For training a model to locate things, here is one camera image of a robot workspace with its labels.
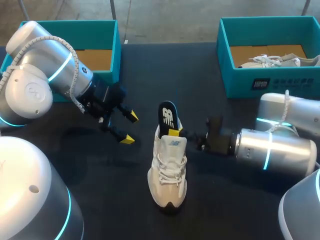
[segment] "concrete floor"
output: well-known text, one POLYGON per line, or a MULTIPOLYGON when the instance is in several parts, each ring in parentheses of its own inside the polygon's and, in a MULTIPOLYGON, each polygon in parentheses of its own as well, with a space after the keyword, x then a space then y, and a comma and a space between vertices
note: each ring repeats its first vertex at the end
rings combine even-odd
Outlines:
MULTIPOLYGON (((300 15, 305 4, 305 0, 114 1, 121 40, 129 43, 212 42, 221 17, 300 15)), ((24 4, 31 20, 112 19, 109 0, 24 0, 24 4)), ((5 46, 24 17, 16 0, 0 0, 0 9, 0 46, 5 46)), ((311 0, 307 15, 320 20, 319 0, 311 0)))

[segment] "shoe tongue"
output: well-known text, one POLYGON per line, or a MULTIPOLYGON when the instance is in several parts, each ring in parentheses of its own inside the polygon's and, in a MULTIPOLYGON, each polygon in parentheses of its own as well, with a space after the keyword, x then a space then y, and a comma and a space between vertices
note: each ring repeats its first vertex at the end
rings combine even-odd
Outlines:
POLYGON ((179 136, 163 135, 160 140, 160 153, 163 162, 181 163, 185 155, 187 139, 179 136))

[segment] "new balance logo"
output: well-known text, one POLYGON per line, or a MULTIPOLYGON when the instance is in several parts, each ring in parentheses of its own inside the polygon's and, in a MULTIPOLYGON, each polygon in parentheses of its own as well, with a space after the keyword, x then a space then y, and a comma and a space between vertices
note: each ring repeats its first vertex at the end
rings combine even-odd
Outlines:
POLYGON ((170 127, 174 129, 175 127, 173 123, 174 118, 172 116, 172 111, 170 109, 162 108, 162 115, 163 115, 163 122, 165 124, 168 124, 170 127))
POLYGON ((169 146, 178 146, 180 141, 171 141, 169 146))

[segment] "shoe sole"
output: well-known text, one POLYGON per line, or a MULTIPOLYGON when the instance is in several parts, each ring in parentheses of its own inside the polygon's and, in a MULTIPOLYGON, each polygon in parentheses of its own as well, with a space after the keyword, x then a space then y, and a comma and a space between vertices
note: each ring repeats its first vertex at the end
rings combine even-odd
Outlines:
POLYGON ((150 190, 150 193, 151 193, 151 196, 153 198, 153 201, 156 203, 157 207, 160 209, 160 211, 166 213, 166 214, 176 214, 180 211, 180 209, 182 208, 182 206, 184 205, 184 202, 185 202, 185 199, 186 199, 186 196, 187 196, 187 181, 185 181, 185 195, 183 197, 183 200, 182 200, 182 203, 179 205, 179 206, 174 206, 172 204, 172 202, 168 202, 166 206, 160 206, 159 203, 157 202, 156 198, 154 197, 154 195, 152 194, 152 191, 151 191, 151 186, 150 186, 150 182, 149 182, 149 179, 150 179, 150 170, 148 171, 148 174, 147 174, 147 180, 148 180, 148 186, 149 186, 149 190, 150 190))

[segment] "shoelace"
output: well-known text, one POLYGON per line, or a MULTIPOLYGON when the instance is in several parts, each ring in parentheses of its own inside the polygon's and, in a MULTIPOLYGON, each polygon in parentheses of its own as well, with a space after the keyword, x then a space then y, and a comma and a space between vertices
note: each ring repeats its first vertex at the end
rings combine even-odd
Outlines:
POLYGON ((182 181, 181 172, 182 172, 182 169, 184 169, 187 164, 187 157, 183 156, 181 163, 177 163, 176 161, 170 161, 170 160, 168 162, 163 162, 159 154, 157 155, 157 158, 160 162, 160 168, 159 168, 160 183, 176 184, 176 186, 178 186, 179 183, 182 181))
POLYGON ((256 56, 254 58, 249 58, 249 60, 253 60, 256 63, 264 64, 266 68, 280 67, 281 62, 279 59, 279 56, 267 56, 265 54, 261 54, 261 56, 256 56))

